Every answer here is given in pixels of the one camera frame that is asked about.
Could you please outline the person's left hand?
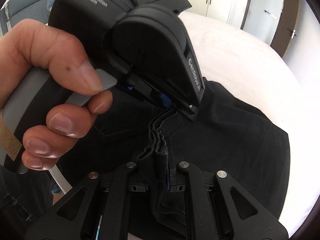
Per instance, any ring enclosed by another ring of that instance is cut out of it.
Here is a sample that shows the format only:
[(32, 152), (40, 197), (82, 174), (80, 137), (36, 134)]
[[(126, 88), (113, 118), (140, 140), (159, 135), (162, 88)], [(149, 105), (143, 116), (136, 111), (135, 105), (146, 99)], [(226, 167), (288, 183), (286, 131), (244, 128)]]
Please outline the person's left hand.
[(113, 101), (81, 42), (73, 35), (39, 21), (25, 19), (1, 38), (1, 106), (32, 67), (48, 69), (62, 87), (91, 96), (86, 107), (58, 105), (46, 116), (46, 125), (28, 129), (23, 136), (25, 167), (51, 169), (78, 139), (83, 138)]

